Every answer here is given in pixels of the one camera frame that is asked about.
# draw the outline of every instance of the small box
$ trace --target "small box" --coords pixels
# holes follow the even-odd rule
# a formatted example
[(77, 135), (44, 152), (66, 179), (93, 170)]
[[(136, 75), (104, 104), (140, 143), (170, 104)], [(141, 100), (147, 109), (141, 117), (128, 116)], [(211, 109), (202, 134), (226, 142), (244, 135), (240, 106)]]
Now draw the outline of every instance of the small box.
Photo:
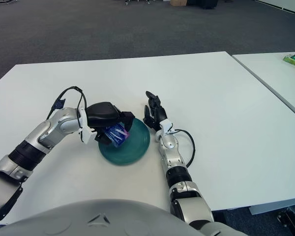
[(172, 6), (186, 6), (187, 0), (171, 0)]

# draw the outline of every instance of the black cable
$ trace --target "black cable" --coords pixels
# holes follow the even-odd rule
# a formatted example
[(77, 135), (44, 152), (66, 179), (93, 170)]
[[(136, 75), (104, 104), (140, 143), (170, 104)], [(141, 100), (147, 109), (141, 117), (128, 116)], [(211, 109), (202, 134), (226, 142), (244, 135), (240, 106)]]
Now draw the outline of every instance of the black cable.
[(56, 99), (55, 102), (53, 103), (53, 105), (52, 105), (52, 107), (51, 107), (51, 109), (50, 109), (50, 112), (49, 112), (49, 114), (48, 114), (48, 116), (47, 116), (47, 119), (49, 119), (50, 116), (51, 116), (51, 114), (54, 112), (54, 110), (55, 110), (55, 104), (56, 104), (56, 103), (62, 98), (62, 96), (63, 96), (68, 90), (71, 90), (71, 89), (76, 90), (76, 91), (78, 91), (78, 92), (81, 94), (81, 97), (80, 97), (80, 100), (79, 100), (79, 103), (78, 103), (78, 106), (77, 106), (77, 119), (78, 119), (79, 128), (81, 128), (81, 123), (80, 123), (80, 120), (79, 120), (79, 106), (80, 106), (80, 103), (81, 103), (82, 98), (83, 98), (83, 100), (84, 100), (85, 112), (86, 112), (86, 109), (87, 109), (87, 100), (86, 100), (86, 98), (85, 98), (85, 95), (84, 95), (82, 89), (80, 89), (80, 88), (77, 87), (77, 86), (71, 86), (71, 87), (69, 87), (69, 88), (66, 88), (64, 91), (62, 91), (62, 93), (57, 97), (57, 99)]
[(189, 134), (189, 132), (187, 132), (186, 130), (183, 130), (183, 129), (175, 129), (175, 131), (176, 131), (176, 132), (174, 132), (174, 133), (172, 133), (172, 134), (175, 134), (175, 133), (178, 133), (178, 132), (184, 132), (186, 135), (188, 135), (188, 137), (189, 137), (190, 140), (191, 140), (192, 147), (193, 147), (193, 152), (192, 152), (191, 159), (188, 161), (188, 163), (187, 163), (187, 165), (186, 165), (186, 167), (188, 168), (188, 167), (191, 165), (193, 159), (195, 158), (195, 153), (196, 153), (196, 145), (195, 145), (195, 142), (194, 142), (194, 140), (193, 140), (191, 134)]

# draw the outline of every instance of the teal dish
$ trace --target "teal dish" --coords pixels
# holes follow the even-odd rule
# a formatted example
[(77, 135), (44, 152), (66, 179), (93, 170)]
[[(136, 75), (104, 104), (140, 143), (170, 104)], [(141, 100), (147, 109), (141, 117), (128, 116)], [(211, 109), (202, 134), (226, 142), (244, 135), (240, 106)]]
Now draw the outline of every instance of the teal dish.
[(130, 136), (120, 147), (98, 143), (100, 152), (109, 162), (123, 166), (132, 164), (143, 157), (150, 142), (148, 128), (142, 121), (135, 118), (129, 134)]

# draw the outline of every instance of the robotic hand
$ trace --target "robotic hand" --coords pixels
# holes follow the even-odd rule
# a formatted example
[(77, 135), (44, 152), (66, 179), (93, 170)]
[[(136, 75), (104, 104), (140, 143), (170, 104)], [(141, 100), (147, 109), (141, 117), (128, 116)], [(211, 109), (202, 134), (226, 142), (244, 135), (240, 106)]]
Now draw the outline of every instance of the robotic hand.
[(47, 120), (39, 124), (9, 155), (0, 160), (0, 220), (2, 220), (21, 195), (25, 182), (42, 159), (68, 134), (79, 131), (81, 140), (87, 143), (91, 138), (109, 144), (104, 127), (124, 123), (125, 129), (131, 128), (134, 115), (121, 112), (110, 102), (100, 102), (86, 108), (62, 108), (65, 100), (61, 97), (69, 89), (81, 93), (78, 87), (67, 88), (54, 102)]

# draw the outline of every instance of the white table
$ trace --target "white table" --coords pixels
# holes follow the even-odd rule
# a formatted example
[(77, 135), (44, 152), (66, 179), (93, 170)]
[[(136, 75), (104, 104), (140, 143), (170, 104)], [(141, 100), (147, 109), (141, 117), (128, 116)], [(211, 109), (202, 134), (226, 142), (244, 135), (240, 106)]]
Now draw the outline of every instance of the white table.
[[(16, 65), (0, 80), (0, 159), (72, 85), (84, 90), (89, 105), (111, 101), (137, 118), (144, 116), (145, 91), (158, 94), (175, 127), (194, 137), (189, 171), (212, 210), (295, 198), (295, 114), (225, 52)], [(66, 106), (75, 107), (79, 95), (66, 98)], [(100, 198), (168, 210), (153, 137), (140, 161), (117, 167), (101, 156), (97, 143), (67, 136), (36, 167), (1, 223)], [(183, 135), (178, 140), (187, 161), (191, 144)]]
[(295, 112), (295, 65), (283, 61), (290, 54), (295, 52), (233, 57)]

